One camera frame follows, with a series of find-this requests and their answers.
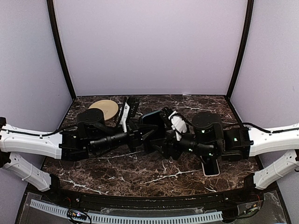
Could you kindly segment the dark smartphone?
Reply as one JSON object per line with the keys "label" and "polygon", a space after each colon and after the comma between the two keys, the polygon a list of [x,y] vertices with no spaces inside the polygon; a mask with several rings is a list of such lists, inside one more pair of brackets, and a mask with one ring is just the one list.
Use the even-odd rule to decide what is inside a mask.
{"label": "dark smartphone", "polygon": [[151,143],[164,140],[166,138],[165,123],[160,116],[161,110],[156,110],[142,115],[139,118],[141,124],[153,127],[154,130],[149,134],[143,144],[146,153],[152,153],[155,148]]}

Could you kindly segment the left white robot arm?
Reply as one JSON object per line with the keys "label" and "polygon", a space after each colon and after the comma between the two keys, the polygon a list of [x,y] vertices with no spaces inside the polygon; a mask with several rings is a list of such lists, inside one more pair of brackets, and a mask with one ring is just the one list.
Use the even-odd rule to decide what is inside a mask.
{"label": "left white robot arm", "polygon": [[106,126],[100,109],[88,109],[77,116],[74,125],[52,133],[18,129],[0,119],[0,166],[22,180],[47,192],[55,203],[63,203],[66,193],[61,190],[59,178],[41,171],[20,156],[20,153],[38,154],[62,161],[81,161],[90,154],[99,155],[127,145],[140,146],[158,130],[158,125],[125,122],[124,127]]}

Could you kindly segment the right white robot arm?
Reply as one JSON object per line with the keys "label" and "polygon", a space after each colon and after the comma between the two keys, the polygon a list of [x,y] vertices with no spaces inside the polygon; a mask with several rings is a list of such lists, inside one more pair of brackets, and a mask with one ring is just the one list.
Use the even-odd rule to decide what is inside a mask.
{"label": "right white robot arm", "polygon": [[299,125],[263,129],[251,123],[224,126],[217,113],[199,112],[188,122],[178,112],[161,112],[164,123],[172,134],[150,140],[149,145],[166,159],[178,159],[190,152],[201,159],[206,177],[220,173],[218,158],[239,161],[269,152],[285,153],[266,168],[248,175],[238,198],[249,202],[256,189],[264,190],[273,182],[299,166]]}

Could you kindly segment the beige round plate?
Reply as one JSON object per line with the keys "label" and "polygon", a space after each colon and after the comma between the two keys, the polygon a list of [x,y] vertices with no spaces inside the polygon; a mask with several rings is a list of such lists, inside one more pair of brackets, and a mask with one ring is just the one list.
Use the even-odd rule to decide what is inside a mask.
{"label": "beige round plate", "polygon": [[103,111],[105,121],[114,118],[119,111],[118,104],[115,101],[109,99],[99,100],[90,105],[88,109],[93,108],[100,109]]}

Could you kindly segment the small circuit board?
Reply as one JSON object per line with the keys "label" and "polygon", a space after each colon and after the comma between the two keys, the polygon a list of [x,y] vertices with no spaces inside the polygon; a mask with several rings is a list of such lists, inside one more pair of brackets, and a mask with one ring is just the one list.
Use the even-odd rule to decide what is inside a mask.
{"label": "small circuit board", "polygon": [[70,219],[86,220],[87,215],[77,210],[67,210],[67,217]]}

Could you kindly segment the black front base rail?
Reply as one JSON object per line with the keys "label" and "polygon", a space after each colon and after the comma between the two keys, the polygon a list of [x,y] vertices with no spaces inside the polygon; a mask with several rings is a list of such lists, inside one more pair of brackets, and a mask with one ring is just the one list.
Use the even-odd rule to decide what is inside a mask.
{"label": "black front base rail", "polygon": [[230,209],[241,203],[254,202],[264,199],[264,194],[273,191],[277,184],[271,184],[267,189],[249,188],[234,189],[218,193],[199,194],[192,196],[171,197],[127,197],[105,196],[83,193],[66,189],[57,192],[41,192],[28,184],[25,192],[38,194],[43,200],[57,205],[79,210],[112,209],[187,209],[203,207],[205,209]]}

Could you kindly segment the left black frame post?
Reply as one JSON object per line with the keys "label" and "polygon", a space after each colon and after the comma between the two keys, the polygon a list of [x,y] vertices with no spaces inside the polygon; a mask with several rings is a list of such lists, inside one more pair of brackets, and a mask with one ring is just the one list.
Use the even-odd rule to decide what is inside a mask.
{"label": "left black frame post", "polygon": [[46,0],[47,2],[47,9],[48,9],[48,14],[49,14],[49,19],[50,19],[50,25],[51,25],[51,30],[52,30],[52,35],[57,51],[57,56],[60,62],[60,66],[63,72],[64,80],[67,85],[68,92],[70,94],[70,97],[72,101],[74,101],[77,96],[71,81],[71,76],[68,71],[66,59],[64,56],[64,50],[62,47],[61,39],[60,39],[60,34],[59,34],[59,28],[58,28],[58,23],[57,23],[57,18],[56,18],[56,12],[55,12],[55,7],[54,7],[54,1],[53,0]]}

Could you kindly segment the black frame post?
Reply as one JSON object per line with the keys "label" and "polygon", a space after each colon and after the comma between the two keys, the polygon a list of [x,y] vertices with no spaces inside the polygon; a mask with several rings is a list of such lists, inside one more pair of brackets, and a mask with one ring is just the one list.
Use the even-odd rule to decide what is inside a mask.
{"label": "black frame post", "polygon": [[71,76],[68,71],[66,59],[64,56],[64,50],[62,47],[61,39],[60,39],[60,34],[59,34],[59,28],[58,28],[58,23],[57,23],[57,18],[56,18],[56,12],[55,12],[55,7],[54,7],[54,1],[53,0],[46,0],[47,2],[47,9],[48,9],[48,14],[49,14],[49,19],[50,19],[50,25],[51,25],[51,30],[52,30],[52,35],[57,51],[57,56],[60,62],[60,66],[63,72],[64,80],[67,85],[68,92],[70,94],[70,97],[72,101],[74,101],[77,96],[71,81]]}
{"label": "black frame post", "polygon": [[252,14],[253,14],[253,7],[254,7],[254,0],[248,0],[247,1],[247,7],[246,7],[246,14],[245,14],[245,19],[244,19],[244,25],[243,25],[243,30],[242,30],[242,36],[241,36],[241,41],[239,45],[239,50],[234,66],[234,70],[232,73],[232,77],[228,86],[228,90],[226,93],[226,98],[230,100],[232,98],[235,85],[238,79],[238,75],[241,69],[242,65],[242,60],[244,57],[246,45],[247,45],[247,40],[249,36],[249,30],[250,30],[250,25],[251,25],[251,19],[252,19]]}

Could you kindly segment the right black frame post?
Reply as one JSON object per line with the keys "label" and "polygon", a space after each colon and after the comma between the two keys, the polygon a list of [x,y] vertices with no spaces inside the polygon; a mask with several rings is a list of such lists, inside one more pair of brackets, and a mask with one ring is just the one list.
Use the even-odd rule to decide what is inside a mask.
{"label": "right black frame post", "polygon": [[251,25],[251,19],[252,19],[252,14],[253,14],[253,7],[254,7],[254,0],[248,0],[247,1],[247,7],[246,7],[246,14],[245,14],[245,19],[244,19],[244,25],[243,25],[243,30],[242,30],[242,36],[241,36],[241,41],[239,45],[239,50],[234,66],[234,70],[232,73],[232,77],[228,86],[228,90],[226,93],[226,98],[230,100],[232,98],[235,85],[238,79],[238,75],[241,69],[242,65],[242,60],[244,57],[246,45],[247,45],[247,40],[249,36],[249,30],[250,30],[250,25]]}

